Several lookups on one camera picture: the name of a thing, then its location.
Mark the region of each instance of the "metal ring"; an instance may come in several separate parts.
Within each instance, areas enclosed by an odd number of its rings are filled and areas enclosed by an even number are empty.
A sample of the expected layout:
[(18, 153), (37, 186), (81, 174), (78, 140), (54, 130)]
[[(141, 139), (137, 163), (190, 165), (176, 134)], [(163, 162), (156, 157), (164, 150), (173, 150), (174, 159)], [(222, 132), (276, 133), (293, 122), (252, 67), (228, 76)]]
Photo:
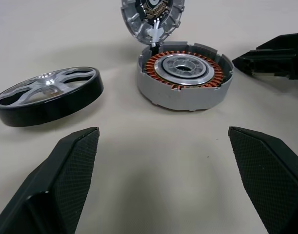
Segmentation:
[[(197, 64), (195, 64), (193, 69), (190, 68), (191, 71), (181, 71), (180, 69), (174, 67), (174, 64), (172, 64), (171, 67), (167, 66), (168, 61), (178, 61), (178, 59), (180, 60), (182, 58), (184, 58), (184, 61), (191, 63), (197, 62)], [(156, 60), (154, 70), (163, 79), (180, 85), (205, 84), (212, 80), (215, 76), (214, 68), (207, 61), (188, 54), (171, 54), (163, 56)]]

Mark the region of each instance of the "wheel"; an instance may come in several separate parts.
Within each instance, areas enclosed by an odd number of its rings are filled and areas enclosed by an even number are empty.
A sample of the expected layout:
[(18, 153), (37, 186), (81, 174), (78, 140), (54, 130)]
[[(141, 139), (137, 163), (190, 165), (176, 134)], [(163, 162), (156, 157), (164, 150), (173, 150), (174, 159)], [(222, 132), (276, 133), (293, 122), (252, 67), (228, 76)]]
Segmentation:
[(103, 92), (91, 67), (62, 69), (21, 82), (0, 94), (0, 119), (12, 127), (39, 125), (68, 116)]

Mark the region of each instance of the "black tire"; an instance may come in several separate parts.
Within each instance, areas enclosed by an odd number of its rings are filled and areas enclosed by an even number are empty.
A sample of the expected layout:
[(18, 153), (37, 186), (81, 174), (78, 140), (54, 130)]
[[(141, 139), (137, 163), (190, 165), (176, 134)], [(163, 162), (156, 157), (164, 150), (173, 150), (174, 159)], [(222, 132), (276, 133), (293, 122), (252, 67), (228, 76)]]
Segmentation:
[(96, 71), (94, 77), (69, 93), (20, 107), (0, 106), (0, 119), (8, 126), (26, 127), (51, 122), (81, 110), (103, 92), (99, 71), (91, 69)]

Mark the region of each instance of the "textured surface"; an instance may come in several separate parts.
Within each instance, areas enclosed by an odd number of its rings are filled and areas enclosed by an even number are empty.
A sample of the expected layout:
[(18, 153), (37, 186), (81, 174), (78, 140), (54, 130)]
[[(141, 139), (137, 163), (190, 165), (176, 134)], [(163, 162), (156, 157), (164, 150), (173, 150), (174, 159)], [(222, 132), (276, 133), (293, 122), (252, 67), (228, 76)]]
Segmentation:
[(57, 203), (67, 234), (74, 234), (89, 191), (96, 155), (98, 131), (79, 140), (53, 185)]
[[(298, 85), (236, 70), (226, 99), (211, 110), (154, 106), (137, 89), (144, 46), (130, 35), (120, 7), (119, 0), (0, 0), (0, 92), (73, 66), (98, 68), (105, 88), (90, 106), (49, 124), (18, 129), (0, 122), (0, 213), (59, 139), (99, 126), (76, 234), (268, 234), (227, 132), (266, 132), (298, 155)], [(167, 41), (201, 43), (234, 59), (294, 32), (298, 0), (187, 0)]]
[(261, 140), (231, 130), (243, 185), (269, 234), (280, 234), (298, 209), (298, 181)]

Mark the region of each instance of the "disassembled motor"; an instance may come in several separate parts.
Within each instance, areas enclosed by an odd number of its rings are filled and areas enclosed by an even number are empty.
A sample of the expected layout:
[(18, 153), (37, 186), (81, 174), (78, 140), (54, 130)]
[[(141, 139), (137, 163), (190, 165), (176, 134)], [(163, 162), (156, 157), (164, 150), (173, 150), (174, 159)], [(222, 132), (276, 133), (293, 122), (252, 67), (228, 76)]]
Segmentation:
[(233, 60), (249, 76), (298, 79), (298, 33), (280, 35)]
[(47, 123), (91, 104), (103, 92), (99, 71), (75, 67), (43, 74), (0, 94), (0, 118), (9, 126)]
[(180, 25), (184, 0), (122, 0), (131, 34), (149, 45), (138, 61), (138, 87), (154, 104), (172, 110), (204, 110), (222, 102), (232, 62), (201, 44), (164, 42)]

